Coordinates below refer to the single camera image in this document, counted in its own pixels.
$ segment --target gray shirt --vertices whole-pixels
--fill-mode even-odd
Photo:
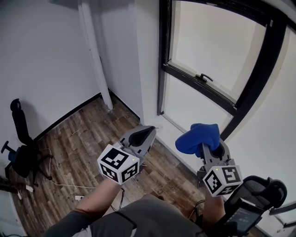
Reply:
[[[87,214],[72,211],[50,227],[44,237],[205,237],[173,205],[152,195],[93,221]]]

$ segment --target shirt sleeve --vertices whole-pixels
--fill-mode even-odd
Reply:
[[[86,213],[71,211],[67,216],[57,224],[50,227],[43,237],[72,237],[82,229],[86,229],[93,222]]]

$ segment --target window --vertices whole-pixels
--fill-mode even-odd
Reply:
[[[272,73],[287,26],[279,10],[252,3],[160,0],[159,115],[185,131],[216,121],[223,140],[242,121]],[[205,116],[194,116],[199,110]]]

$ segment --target white cube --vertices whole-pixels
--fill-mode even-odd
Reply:
[[[230,194],[243,183],[238,165],[213,166],[203,181],[212,197]]]
[[[139,173],[140,159],[112,145],[107,145],[98,158],[102,175],[123,184]]]

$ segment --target window latch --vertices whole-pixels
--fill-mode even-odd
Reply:
[[[208,80],[206,78],[208,78],[210,81],[214,81],[212,78],[210,78],[209,76],[207,76],[206,74],[201,74],[199,75],[195,75],[195,78],[202,80],[203,82],[208,82]]]

